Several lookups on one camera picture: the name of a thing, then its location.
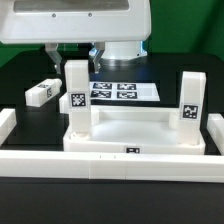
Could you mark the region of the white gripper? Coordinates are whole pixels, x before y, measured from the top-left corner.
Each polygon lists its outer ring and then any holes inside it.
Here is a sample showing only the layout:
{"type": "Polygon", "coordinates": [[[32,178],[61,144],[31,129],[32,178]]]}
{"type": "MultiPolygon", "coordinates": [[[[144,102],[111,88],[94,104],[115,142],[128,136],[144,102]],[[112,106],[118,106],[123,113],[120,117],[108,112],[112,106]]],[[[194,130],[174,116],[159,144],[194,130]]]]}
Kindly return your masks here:
{"type": "Polygon", "coordinates": [[[104,42],[143,41],[151,34],[149,0],[0,0],[0,42],[47,43],[61,73],[57,43],[94,43],[94,72],[104,42]]]}

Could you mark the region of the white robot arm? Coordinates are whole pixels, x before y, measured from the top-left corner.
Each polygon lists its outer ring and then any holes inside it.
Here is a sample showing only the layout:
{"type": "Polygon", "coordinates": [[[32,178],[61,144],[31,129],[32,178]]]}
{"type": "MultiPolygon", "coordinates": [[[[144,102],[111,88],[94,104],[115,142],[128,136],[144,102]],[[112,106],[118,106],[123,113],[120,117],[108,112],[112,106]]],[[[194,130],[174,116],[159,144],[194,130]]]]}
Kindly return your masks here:
{"type": "Polygon", "coordinates": [[[92,43],[93,63],[127,63],[145,55],[150,0],[0,0],[0,42],[43,44],[61,70],[62,43],[92,43]]]}

